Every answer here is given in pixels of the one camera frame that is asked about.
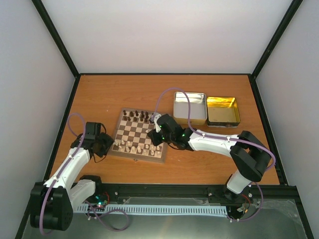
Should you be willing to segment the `white chess rook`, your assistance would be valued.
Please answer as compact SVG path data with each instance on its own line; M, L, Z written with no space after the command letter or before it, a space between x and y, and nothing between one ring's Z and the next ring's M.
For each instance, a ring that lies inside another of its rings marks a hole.
M119 140L117 140L117 139L115 139L115 141L114 141L114 145L119 146L119 145L120 145L120 141L119 141Z

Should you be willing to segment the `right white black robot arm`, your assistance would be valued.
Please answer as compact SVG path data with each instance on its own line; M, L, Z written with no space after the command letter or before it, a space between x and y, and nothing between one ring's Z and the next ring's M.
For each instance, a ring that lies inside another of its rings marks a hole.
M153 145L166 143L176 150L207 151L232 158L237 170L226 181L221 197L234 202L252 182L260 182L275 164L273 153L249 131L221 135L192 127L182 128L168 114L151 117L154 129L148 132Z

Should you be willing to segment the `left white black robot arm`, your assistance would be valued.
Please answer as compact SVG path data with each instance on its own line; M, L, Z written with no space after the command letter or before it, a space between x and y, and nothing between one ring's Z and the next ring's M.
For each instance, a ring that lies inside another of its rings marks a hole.
M73 212L87 198L99 200L104 188L99 176L88 176L75 182L82 168L95 156L105 157L114 140L99 122L87 122L84 133L70 145L58 170L46 182L35 183L30 193L30 225L41 233L45 229L65 231Z

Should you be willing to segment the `wooden chess board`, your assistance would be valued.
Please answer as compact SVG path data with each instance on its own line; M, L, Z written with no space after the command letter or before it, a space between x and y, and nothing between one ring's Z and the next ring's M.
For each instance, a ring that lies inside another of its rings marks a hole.
M161 148L161 157L151 155L150 147L153 145L151 139L147 136L147 133L154 129L155 125L150 122L154 112L147 110L139 110L132 108L122 108L117 126L114 131L113 138L120 141L120 145L124 148L124 151L119 151L119 146L113 144L108 152L108 155L130 158L133 160L145 160L156 163L164 163L167 152L167 145L162 143L159 145ZM132 146L136 147L136 153L131 153ZM130 152L126 152L126 147L130 148ZM142 149L141 153L137 152L137 147ZM143 150L149 151L148 155L143 154Z

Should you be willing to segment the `silver open tin box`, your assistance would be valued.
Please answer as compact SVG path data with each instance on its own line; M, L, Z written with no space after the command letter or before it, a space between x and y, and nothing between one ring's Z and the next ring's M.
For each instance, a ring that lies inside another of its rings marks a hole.
M186 92L189 102L183 92L175 92L173 100L173 118L178 124L188 124L190 109L190 124L204 125L207 120L206 94Z

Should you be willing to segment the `gold tin lid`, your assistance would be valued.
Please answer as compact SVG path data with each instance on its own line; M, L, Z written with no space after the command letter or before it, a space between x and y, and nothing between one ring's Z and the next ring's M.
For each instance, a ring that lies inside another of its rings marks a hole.
M235 97L208 97L206 103L209 127L235 128L240 124L240 113Z

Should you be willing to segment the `black frame rail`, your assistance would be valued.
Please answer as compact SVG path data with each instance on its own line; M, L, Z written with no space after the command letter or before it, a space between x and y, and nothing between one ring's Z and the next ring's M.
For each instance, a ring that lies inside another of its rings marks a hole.
M155 185L155 184L105 184L82 179L72 183L70 189L57 184L49 189L43 182L37 182L31 190L29 203L33 211L39 211L42 205L52 208L74 208L85 200L97 202L103 196L109 197L111 202L120 203L129 198L204 198L209 203L222 206L238 206L244 203L244 197L252 194L254 199L294 199L299 200L295 186L261 185L246 187L236 196L226 191L224 185Z

